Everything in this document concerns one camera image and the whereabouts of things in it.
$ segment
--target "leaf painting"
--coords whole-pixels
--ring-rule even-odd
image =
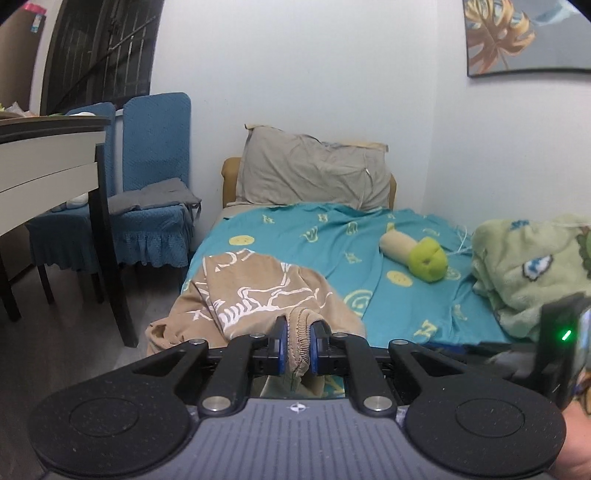
[[[468,0],[464,3],[468,50],[478,48],[468,59],[469,69],[488,72],[497,62],[509,70],[506,55],[517,56],[535,39],[530,19],[516,12],[511,0]]]

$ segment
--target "light green blanket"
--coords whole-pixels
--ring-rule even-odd
[[[537,340],[540,307],[578,291],[591,295],[591,221],[490,220],[472,236],[474,291],[488,297],[506,332]]]

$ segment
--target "gray pillowcase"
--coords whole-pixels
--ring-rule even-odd
[[[309,135],[253,127],[242,154],[235,203],[387,208],[389,181],[384,149],[322,143]]]

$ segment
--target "table leg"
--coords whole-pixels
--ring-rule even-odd
[[[96,256],[105,281],[107,298],[111,304],[121,339],[125,346],[138,346],[138,336],[129,315],[127,299],[123,289],[123,282],[119,275],[119,265],[115,256],[113,236],[111,235],[111,221],[107,204],[105,168],[103,159],[104,145],[97,145],[95,160],[99,177],[99,187],[88,193],[88,208],[90,210],[90,224],[95,240]]]
[[[8,275],[4,268],[4,262],[2,262],[2,256],[0,255],[0,297],[8,313],[8,318],[13,322],[20,320],[21,312],[18,310],[17,301],[12,295],[12,289],[10,288],[10,282],[8,281]]]

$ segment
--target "wooden headboard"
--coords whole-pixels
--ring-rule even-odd
[[[236,182],[238,181],[238,170],[240,169],[240,157],[231,157],[226,159],[222,167],[223,188],[222,205],[224,208],[230,202],[236,201]],[[396,179],[390,175],[390,196],[388,204],[390,209],[394,207],[394,198],[396,197]]]

